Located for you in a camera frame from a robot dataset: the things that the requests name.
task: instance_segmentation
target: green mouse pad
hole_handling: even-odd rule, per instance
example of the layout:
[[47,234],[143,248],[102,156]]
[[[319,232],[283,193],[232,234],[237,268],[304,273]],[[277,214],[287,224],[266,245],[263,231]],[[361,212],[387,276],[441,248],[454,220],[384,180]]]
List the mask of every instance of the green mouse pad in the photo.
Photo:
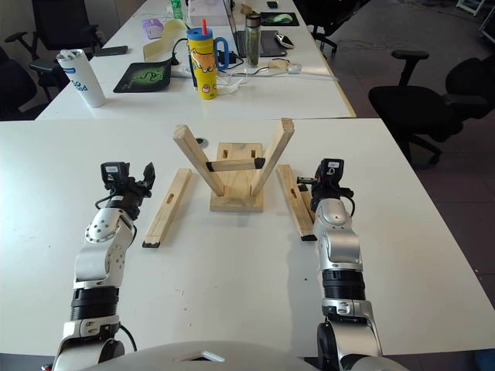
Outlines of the green mouse pad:
[[[276,22],[275,17],[277,15],[287,14],[292,17],[292,21],[287,19],[282,20],[280,22]],[[295,16],[295,13],[291,12],[262,12],[261,13],[261,25],[262,26],[299,26],[299,21]]]
[[148,93],[170,84],[172,59],[157,63],[132,63],[114,88],[114,93]]

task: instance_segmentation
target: metal robot link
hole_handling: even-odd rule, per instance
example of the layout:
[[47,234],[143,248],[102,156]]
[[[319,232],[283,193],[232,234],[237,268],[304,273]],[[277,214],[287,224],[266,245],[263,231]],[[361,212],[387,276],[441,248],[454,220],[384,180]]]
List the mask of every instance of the metal robot link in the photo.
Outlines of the metal robot link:
[[[318,240],[323,274],[324,323],[318,326],[318,362],[323,371],[404,370],[381,357],[371,303],[366,300],[358,236],[352,230],[353,192],[342,188],[343,160],[325,158],[315,178],[298,178],[312,185],[313,232]],[[341,197],[352,203],[351,214]]]
[[[155,169],[148,164],[144,180],[139,182],[128,174],[128,163],[101,165],[105,188],[111,193],[96,202],[99,210],[86,228],[83,248],[76,257],[70,320],[63,326],[55,371],[85,369],[125,352],[122,343],[114,339],[122,327],[117,315],[118,290],[125,252],[137,231],[134,220],[143,198],[151,196]],[[98,204],[107,200],[100,209]]]

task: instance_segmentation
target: laptop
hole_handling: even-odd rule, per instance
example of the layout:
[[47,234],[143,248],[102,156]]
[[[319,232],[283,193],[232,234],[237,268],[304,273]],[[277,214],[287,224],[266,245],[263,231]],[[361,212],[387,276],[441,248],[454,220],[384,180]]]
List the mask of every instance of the laptop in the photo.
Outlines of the laptop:
[[[227,11],[227,17],[229,19],[230,29],[234,36],[235,45],[240,58],[246,57],[246,34],[244,31],[237,31],[235,26],[234,15],[232,9],[230,9],[230,0],[224,0],[225,10]],[[285,50],[276,40],[277,31],[261,31],[261,48],[260,56],[287,56],[287,50]]]

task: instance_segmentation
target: gray floor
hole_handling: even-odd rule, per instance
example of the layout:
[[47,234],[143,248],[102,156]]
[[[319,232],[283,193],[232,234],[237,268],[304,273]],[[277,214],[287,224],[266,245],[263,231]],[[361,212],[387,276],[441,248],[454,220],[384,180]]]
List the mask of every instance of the gray floor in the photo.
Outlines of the gray floor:
[[[370,88],[397,84],[403,63],[390,57],[392,49],[429,51],[430,58],[419,63],[411,83],[439,93],[445,93],[446,74],[457,63],[494,52],[479,37],[482,16],[473,19],[455,10],[453,3],[444,5],[448,6],[429,8],[410,0],[371,0],[331,37],[339,43],[339,51],[329,58],[329,64],[358,117],[377,116],[367,99]],[[468,122],[460,134],[440,145],[445,153],[436,167],[417,168],[416,173],[495,305],[494,138],[495,112]],[[428,154],[413,149],[415,160],[425,162]],[[471,352],[392,358],[411,371],[477,369]],[[34,371],[47,362],[50,357],[4,354],[0,355],[0,371]]]

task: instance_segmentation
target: white desk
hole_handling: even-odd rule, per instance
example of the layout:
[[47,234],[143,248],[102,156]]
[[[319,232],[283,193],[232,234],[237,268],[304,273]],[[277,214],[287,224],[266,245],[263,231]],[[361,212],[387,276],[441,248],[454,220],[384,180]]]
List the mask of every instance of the white desk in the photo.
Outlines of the white desk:
[[[267,145],[275,131],[274,121],[189,125],[209,140],[210,158],[219,141]],[[275,174],[259,214],[210,212],[210,189],[194,175],[166,242],[141,248],[176,170],[190,167],[172,133],[159,120],[0,123],[0,352],[54,354],[74,258],[94,201],[107,194],[100,164],[130,162],[140,179],[153,161],[153,196],[136,224],[118,309],[138,347],[235,339],[316,354],[319,260],[299,239]],[[323,157],[345,159],[341,184],[356,193],[353,228],[384,353],[495,347],[490,302],[381,121],[296,121],[280,163],[311,175]]]
[[[234,10],[239,18],[240,2]],[[143,62],[142,47],[150,43],[141,27],[141,20],[166,13],[164,0],[148,0],[124,26],[111,38],[106,46],[128,45],[130,50],[123,56],[93,58],[91,66],[108,102],[99,108],[89,108],[72,86],[67,86],[42,112],[39,119],[81,118],[128,118],[148,119],[162,117],[164,122],[191,122],[204,118],[333,118],[355,116],[352,107],[343,95],[338,82],[325,77],[308,75],[273,78],[252,77],[231,95],[214,100],[201,100],[193,91],[190,79],[172,78],[170,85],[161,92],[146,94],[115,94],[113,89],[124,75],[129,64]],[[266,10],[266,2],[260,2]],[[282,2],[281,12],[296,12],[292,1]],[[284,32],[295,44],[288,51],[293,63],[301,63],[306,72],[324,73],[329,70],[302,17],[299,27],[267,27]],[[234,40],[229,26],[212,27],[215,36],[226,37],[231,46]],[[179,61],[186,62],[186,45],[179,44]],[[260,66],[267,66],[269,58],[261,59]]]

